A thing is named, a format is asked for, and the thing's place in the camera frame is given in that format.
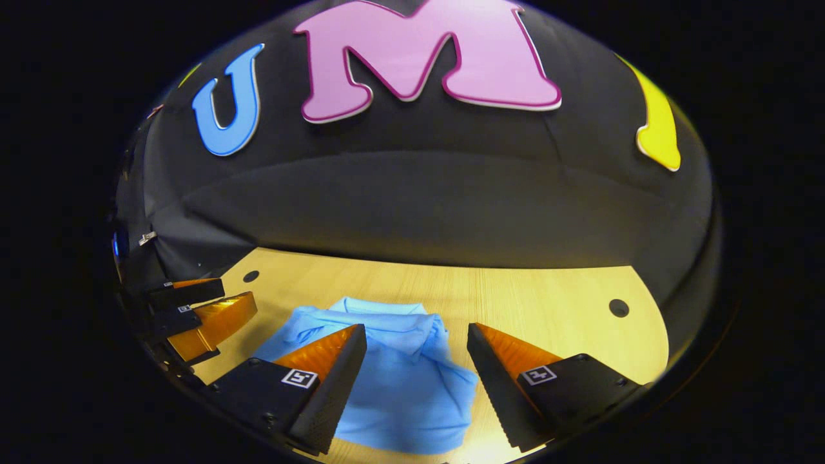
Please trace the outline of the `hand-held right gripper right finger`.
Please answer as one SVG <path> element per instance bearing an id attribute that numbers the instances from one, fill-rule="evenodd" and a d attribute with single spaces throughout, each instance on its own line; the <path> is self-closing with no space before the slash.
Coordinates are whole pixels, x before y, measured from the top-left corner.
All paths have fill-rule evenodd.
<path id="1" fill-rule="evenodd" d="M 647 391 L 586 353 L 562 358 L 486 324 L 467 350 L 511 447 L 527 452 L 586 431 Z"/>

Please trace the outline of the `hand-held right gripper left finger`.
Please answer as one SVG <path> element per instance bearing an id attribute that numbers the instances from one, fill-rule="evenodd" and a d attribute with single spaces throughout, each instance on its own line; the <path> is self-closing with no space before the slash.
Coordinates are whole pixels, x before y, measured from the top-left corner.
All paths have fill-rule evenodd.
<path id="1" fill-rule="evenodd" d="M 351 324 L 276 361 L 248 358 L 208 385 L 212 405 L 286 450 L 327 454 L 367 349 Z"/>

